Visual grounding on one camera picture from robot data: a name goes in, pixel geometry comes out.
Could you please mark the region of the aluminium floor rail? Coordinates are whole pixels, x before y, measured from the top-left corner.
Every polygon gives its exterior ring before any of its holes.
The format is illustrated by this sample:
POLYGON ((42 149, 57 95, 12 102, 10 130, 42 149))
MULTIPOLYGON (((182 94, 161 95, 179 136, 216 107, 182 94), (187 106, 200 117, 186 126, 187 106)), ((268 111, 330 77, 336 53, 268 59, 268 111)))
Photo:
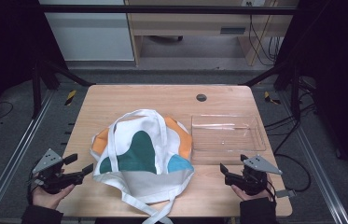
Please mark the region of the aluminium floor rail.
POLYGON ((0 174, 0 202, 5 195, 7 188, 13 179, 14 174, 22 161, 23 156, 27 152, 35 133, 45 117, 47 110, 49 109, 50 102, 54 96, 54 91, 47 91, 46 96, 43 99, 40 111, 36 114, 34 119, 29 122, 24 134, 21 136, 21 140, 17 144, 15 150, 11 154, 5 169, 0 174))
MULTIPOLYGON (((290 111, 290 98, 286 92, 278 92, 282 105, 285 111, 293 116, 290 111)), ((302 93, 299 97, 300 118, 304 113, 309 113, 314 110, 315 105, 312 97, 308 93, 302 93)), ((309 185, 315 183, 324 198, 325 206, 331 214, 335 224, 348 224, 348 215, 344 209, 341 200, 334 189, 327 172, 322 165, 322 162, 317 158, 312 144, 302 128, 303 122, 300 120, 292 120, 294 125, 293 134, 296 136, 298 142, 297 149, 300 151, 299 155, 294 155, 294 151, 290 150, 292 158, 302 157, 306 160, 305 172, 310 175, 309 185)))

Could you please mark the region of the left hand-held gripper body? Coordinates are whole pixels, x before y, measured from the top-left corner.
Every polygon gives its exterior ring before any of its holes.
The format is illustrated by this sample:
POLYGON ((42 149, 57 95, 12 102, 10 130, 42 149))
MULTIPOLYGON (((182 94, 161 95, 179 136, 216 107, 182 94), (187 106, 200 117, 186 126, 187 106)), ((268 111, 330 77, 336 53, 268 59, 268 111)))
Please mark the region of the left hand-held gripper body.
POLYGON ((62 171, 63 157, 49 148, 32 170, 34 182, 44 191, 56 194, 70 186, 69 174, 62 171))

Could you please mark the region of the black horizontal frame bar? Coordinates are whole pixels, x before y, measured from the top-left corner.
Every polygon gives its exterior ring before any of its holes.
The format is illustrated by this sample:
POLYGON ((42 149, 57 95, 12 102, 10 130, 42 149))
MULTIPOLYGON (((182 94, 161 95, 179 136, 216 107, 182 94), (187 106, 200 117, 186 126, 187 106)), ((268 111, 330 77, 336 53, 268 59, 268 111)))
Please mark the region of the black horizontal frame bar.
POLYGON ((40 8, 44 12, 59 13, 295 15, 299 12, 296 7, 41 5, 40 8))

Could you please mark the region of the yellow black striped tape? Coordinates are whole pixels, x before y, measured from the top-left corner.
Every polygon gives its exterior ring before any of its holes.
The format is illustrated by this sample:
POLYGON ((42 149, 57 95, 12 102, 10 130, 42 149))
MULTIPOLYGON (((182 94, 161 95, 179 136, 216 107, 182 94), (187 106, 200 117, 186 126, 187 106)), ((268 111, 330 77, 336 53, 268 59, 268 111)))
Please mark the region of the yellow black striped tape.
POLYGON ((68 96, 66 98, 66 101, 65 101, 64 105, 70 105, 72 103, 76 93, 77 93, 77 91, 75 91, 75 90, 70 91, 68 93, 68 96))
POLYGON ((274 100, 270 97, 270 94, 268 91, 265 91, 264 92, 264 99, 266 102, 270 102, 272 104, 275 104, 275 105, 280 105, 281 104, 281 101, 280 100, 274 100))

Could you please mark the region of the white cabinet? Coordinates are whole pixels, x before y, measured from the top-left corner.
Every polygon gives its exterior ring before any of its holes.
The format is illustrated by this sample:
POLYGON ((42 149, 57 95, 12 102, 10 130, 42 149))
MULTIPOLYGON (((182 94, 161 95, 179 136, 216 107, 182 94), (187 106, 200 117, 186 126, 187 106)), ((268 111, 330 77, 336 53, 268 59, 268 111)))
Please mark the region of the white cabinet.
POLYGON ((133 61, 132 39, 125 13, 46 13, 64 59, 133 61))

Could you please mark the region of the person's left hand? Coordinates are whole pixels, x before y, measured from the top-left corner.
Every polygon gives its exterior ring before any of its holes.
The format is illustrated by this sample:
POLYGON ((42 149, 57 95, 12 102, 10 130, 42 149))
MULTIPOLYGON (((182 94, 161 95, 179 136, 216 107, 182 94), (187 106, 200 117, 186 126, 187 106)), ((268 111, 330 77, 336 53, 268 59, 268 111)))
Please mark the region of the person's left hand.
POLYGON ((74 188, 74 185, 70 185, 56 194, 50 194, 42 188, 36 187, 32 193, 33 205, 55 210, 60 201, 69 195, 74 188))

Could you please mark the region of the person's right hand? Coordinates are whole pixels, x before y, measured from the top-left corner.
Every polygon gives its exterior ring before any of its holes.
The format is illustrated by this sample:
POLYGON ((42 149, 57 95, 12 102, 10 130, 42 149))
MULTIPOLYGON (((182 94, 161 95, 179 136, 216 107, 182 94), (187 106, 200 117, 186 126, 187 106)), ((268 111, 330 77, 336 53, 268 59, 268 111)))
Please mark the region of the person's right hand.
POLYGON ((271 200, 271 195, 265 189, 256 195, 248 195, 242 189, 238 188, 235 185, 230 186, 231 189, 235 192, 235 194, 240 197, 243 201, 251 201, 256 199, 267 198, 269 201, 271 200))

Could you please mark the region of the clear plastic tray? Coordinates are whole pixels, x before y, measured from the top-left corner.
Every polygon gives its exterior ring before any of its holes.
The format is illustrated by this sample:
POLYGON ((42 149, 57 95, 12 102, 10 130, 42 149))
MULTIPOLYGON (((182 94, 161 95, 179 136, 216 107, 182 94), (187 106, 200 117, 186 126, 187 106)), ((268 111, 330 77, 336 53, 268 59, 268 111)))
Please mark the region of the clear plastic tray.
POLYGON ((256 117, 199 115, 191 119, 191 161, 199 165, 241 164, 266 147, 264 129, 256 117))

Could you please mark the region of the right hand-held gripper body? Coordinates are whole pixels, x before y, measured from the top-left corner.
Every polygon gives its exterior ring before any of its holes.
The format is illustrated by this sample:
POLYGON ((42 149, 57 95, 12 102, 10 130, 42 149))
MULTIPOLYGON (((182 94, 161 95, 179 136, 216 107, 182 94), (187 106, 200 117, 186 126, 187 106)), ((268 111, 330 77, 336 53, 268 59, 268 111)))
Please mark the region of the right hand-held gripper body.
POLYGON ((268 184, 267 173, 281 175, 283 172, 260 155, 242 161, 244 164, 241 189, 248 195, 256 195, 268 184))

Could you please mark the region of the light wooden desk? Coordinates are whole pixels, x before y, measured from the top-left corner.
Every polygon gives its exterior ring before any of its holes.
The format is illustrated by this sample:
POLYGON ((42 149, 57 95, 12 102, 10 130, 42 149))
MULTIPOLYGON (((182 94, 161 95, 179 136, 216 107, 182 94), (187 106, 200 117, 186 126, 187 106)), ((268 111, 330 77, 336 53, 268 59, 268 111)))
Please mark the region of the light wooden desk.
MULTIPOLYGON (((299 0, 124 0, 127 6, 296 7, 299 0)), ((231 35, 239 40, 246 62, 252 65, 267 49, 268 37, 284 37, 290 15, 154 14, 128 15, 134 48, 141 51, 140 38, 147 35, 231 35)))

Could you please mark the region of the black frame strut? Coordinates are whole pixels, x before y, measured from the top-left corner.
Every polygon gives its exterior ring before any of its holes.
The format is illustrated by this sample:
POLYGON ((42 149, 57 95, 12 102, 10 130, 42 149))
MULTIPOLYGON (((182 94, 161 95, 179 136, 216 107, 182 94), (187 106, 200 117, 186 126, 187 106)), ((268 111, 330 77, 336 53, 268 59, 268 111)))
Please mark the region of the black frame strut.
POLYGON ((294 116, 295 120, 300 120, 300 109, 299 109, 299 78, 300 70, 295 63, 290 63, 289 61, 284 61, 278 63, 269 70, 263 72, 261 75, 254 77, 244 83, 244 86, 252 87, 258 84, 260 81, 271 77, 272 75, 277 75, 273 86, 276 90, 284 90, 288 84, 291 84, 290 93, 290 111, 294 116))
POLYGON ((43 80, 49 90, 57 90, 60 86, 60 82, 56 78, 56 74, 64 75, 65 77, 75 81, 75 83, 83 86, 90 87, 93 85, 81 77, 71 73, 67 68, 59 66, 56 63, 50 61, 36 61, 32 70, 32 83, 33 83, 33 96, 34 96, 34 112, 33 119, 35 119, 42 109, 41 100, 41 85, 40 81, 43 80))

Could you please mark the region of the white tote bag colour patches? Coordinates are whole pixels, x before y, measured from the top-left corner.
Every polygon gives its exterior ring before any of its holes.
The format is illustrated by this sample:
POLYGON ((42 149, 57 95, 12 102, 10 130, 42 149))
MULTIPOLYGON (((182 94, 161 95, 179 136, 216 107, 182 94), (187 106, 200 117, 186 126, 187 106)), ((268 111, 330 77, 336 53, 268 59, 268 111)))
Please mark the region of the white tote bag colour patches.
POLYGON ((152 109, 127 113, 92 137, 93 179, 121 191, 148 214, 143 224, 174 224, 168 214, 194 174, 192 136, 179 121, 152 109))

